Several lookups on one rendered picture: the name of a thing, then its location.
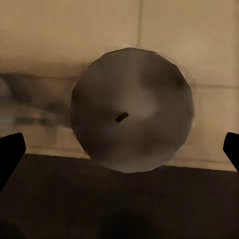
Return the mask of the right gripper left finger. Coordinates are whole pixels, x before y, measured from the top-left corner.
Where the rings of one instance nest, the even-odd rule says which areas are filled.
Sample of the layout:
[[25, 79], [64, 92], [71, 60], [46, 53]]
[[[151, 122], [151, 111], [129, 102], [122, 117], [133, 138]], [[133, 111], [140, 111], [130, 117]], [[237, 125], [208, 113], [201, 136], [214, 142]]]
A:
[[18, 132], [0, 138], [0, 192], [26, 151], [23, 134]]

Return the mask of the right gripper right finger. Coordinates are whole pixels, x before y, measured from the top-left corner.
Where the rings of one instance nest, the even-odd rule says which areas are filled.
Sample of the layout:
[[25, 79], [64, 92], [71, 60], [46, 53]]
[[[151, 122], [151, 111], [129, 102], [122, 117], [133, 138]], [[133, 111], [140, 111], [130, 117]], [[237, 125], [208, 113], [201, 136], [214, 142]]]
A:
[[223, 150], [239, 173], [239, 134], [227, 132]]

